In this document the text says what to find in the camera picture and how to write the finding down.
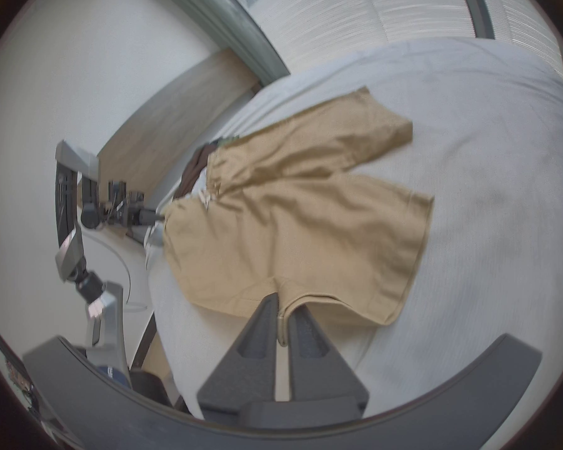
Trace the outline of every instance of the white bed sheet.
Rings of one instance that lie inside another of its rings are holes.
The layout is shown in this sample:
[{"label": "white bed sheet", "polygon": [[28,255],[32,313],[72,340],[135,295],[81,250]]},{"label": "white bed sheet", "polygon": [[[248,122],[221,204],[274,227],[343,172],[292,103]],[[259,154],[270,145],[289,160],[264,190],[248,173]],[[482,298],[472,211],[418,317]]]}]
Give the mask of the white bed sheet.
[{"label": "white bed sheet", "polygon": [[[220,135],[245,135],[363,85],[413,120],[413,143],[354,172],[435,195],[434,217],[398,320],[325,330],[368,387],[366,416],[440,385],[503,333],[540,349],[526,394],[485,446],[497,448],[563,371],[563,81],[503,42],[401,42],[275,82]],[[165,354],[201,417],[196,392],[246,321],[188,303],[162,249],[149,244],[146,253]],[[285,352],[278,363],[287,365]]]}]

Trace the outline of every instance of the wall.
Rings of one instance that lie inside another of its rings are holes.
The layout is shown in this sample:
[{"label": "wall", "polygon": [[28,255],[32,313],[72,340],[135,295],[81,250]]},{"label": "wall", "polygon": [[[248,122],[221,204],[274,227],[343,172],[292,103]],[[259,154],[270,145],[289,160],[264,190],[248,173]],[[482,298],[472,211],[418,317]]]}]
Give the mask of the wall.
[{"label": "wall", "polygon": [[[0,334],[19,355],[82,343],[83,301],[56,272],[54,150],[97,153],[147,99],[217,46],[168,0],[35,0],[0,43]],[[129,268],[130,361],[150,318],[143,248],[101,232]],[[88,266],[129,292],[117,257],[84,238]]]}]

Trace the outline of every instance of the brown garment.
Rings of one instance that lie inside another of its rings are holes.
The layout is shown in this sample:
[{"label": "brown garment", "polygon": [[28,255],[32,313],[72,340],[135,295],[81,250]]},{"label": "brown garment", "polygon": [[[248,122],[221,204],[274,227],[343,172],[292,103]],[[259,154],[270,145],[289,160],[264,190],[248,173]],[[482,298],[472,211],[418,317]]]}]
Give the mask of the brown garment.
[{"label": "brown garment", "polygon": [[338,322],[392,323],[433,198],[342,170],[412,135],[409,120],[363,88],[219,148],[207,167],[208,207],[190,198],[165,209],[165,255],[186,298],[249,317],[277,292],[282,345],[302,304]]},{"label": "brown garment", "polygon": [[206,164],[208,162],[208,156],[217,150],[217,142],[207,143],[201,146],[194,152],[190,161],[185,166],[183,173],[181,174],[180,186],[177,187],[175,193],[173,194],[173,199],[180,199],[185,197],[188,193],[192,191],[194,185],[198,181],[198,177]]}]

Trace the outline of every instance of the wooden panel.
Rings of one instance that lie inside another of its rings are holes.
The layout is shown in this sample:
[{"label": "wooden panel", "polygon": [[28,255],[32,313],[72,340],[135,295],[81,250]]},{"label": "wooden panel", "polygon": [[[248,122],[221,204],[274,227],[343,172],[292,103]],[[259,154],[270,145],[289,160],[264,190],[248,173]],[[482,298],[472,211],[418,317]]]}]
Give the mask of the wooden panel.
[{"label": "wooden panel", "polygon": [[100,199],[107,199],[109,180],[124,180],[127,191],[143,191],[148,199],[188,146],[256,83],[255,75],[229,49],[174,79],[129,117],[98,153]]}]

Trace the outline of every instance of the mattress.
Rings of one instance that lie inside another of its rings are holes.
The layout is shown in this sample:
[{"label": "mattress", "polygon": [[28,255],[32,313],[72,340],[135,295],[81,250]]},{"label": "mattress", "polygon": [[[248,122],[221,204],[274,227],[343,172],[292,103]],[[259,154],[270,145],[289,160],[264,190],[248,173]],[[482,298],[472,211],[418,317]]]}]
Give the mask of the mattress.
[{"label": "mattress", "polygon": [[[357,52],[264,88],[220,131],[246,135],[366,85],[413,120],[413,142],[353,169],[435,196],[427,250],[397,321],[324,330],[367,386],[365,416],[442,384],[499,335],[543,353],[528,390],[486,448],[505,443],[563,372],[563,81],[506,42],[425,39]],[[204,175],[195,191],[204,187]],[[168,203],[170,192],[161,207]],[[188,303],[146,243],[158,332],[188,409],[245,324]],[[287,353],[276,396],[287,399]]]}]

